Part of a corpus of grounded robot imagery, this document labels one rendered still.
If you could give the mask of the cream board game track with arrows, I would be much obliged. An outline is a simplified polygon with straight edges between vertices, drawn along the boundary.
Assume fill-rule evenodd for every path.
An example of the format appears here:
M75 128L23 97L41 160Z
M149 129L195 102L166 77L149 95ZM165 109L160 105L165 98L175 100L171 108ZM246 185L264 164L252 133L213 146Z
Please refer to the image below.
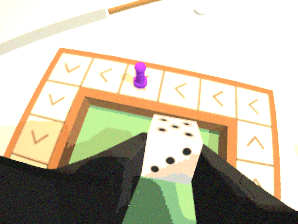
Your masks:
M154 115L176 117L197 121L202 144L274 196L269 93L148 67L136 88L134 76L134 64L61 53L9 159L63 168L149 132ZM141 176L121 224L196 224L192 194L192 183Z

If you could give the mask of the orange square board track with arrow squares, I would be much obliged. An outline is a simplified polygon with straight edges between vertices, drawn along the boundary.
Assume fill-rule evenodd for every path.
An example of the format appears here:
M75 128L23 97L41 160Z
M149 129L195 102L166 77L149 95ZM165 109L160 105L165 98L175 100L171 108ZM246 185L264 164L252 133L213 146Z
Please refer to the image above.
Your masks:
M97 57L102 57L102 59L121 61L121 63L128 63L128 64L134 64L134 65L136 65L137 63L140 63L140 60L126 59L126 57L108 55L108 53L106 53L106 55L101 55L101 53L82 51L82 49L81 49L81 51L77 51L77 49L60 48L59 51L57 51L55 57L53 57L51 64L49 64L47 71L44 72L43 79L41 79L39 85L37 85L37 87L35 89L35 93L33 93L31 100L29 100L28 107L24 109L24 113L23 113L23 116L21 116L19 124L16 125L16 131L13 132L12 139L11 139L11 141L9 141L8 148L5 149L5 153L4 153L4 156L8 157L8 159L9 159L9 155L11 155L11 153L12 153L13 147L15 147L17 137L19 137L20 131L21 131L21 129L23 129L24 123L28 119L28 113L31 112L31 109L33 107L33 104L35 104L37 96L40 95L41 88L44 87L45 81L47 81L49 75L51 75L53 65L55 65L57 63L57 60L59 60L59 57L60 57L61 53L63 53L63 52L71 53L71 55L73 55L73 53L77 53L77 55L96 57L96 59L97 59ZM274 180L275 180L274 196L279 198L279 200L281 200L281 169L279 169L279 168L281 168L281 161L279 161L278 125L277 125L277 117L275 117L274 91L270 91L270 89L255 87L255 85L253 85L253 84L242 83L242 81L225 79L225 77L206 75L206 73L185 71L185 69L166 67L166 65L160 65L160 64L146 63L146 61L141 61L141 63L144 63L146 65L146 67L148 67L148 68L161 69L161 71L168 71L168 72L174 72L174 73L181 73L181 75L200 77L200 79L218 81L218 83L237 85L237 87L249 88L249 89L254 89L254 91L269 93L270 108L271 108L271 129L273 129L273 140L274 140L273 141L274 169L275 169L275 172L274 172Z

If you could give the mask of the white die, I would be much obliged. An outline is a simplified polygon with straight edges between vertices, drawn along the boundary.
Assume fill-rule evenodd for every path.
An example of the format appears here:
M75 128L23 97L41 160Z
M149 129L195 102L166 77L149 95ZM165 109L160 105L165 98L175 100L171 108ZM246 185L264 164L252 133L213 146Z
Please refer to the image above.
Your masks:
M154 115L141 176L190 185L201 148L197 121Z

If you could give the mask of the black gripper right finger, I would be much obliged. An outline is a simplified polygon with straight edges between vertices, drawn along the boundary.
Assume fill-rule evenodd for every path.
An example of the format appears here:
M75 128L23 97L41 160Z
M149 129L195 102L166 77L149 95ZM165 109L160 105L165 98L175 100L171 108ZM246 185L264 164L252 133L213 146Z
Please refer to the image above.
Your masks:
M192 177L196 224L298 224L298 210L202 144Z

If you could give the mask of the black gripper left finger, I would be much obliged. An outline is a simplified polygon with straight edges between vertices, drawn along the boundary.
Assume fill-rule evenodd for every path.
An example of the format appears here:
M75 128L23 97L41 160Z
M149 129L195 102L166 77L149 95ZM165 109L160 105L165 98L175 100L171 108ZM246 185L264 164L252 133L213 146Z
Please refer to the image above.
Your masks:
M148 132L44 169L0 156L0 220L11 224L121 224L144 165Z

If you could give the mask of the purple pawn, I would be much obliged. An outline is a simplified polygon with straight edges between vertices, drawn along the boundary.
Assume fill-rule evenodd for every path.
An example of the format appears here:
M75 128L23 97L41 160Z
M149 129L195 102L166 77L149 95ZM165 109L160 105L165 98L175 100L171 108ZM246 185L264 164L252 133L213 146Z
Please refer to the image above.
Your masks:
M148 85L148 77L145 76L146 65L144 63L137 63L134 65L136 76L133 77L133 84L136 88L145 88Z

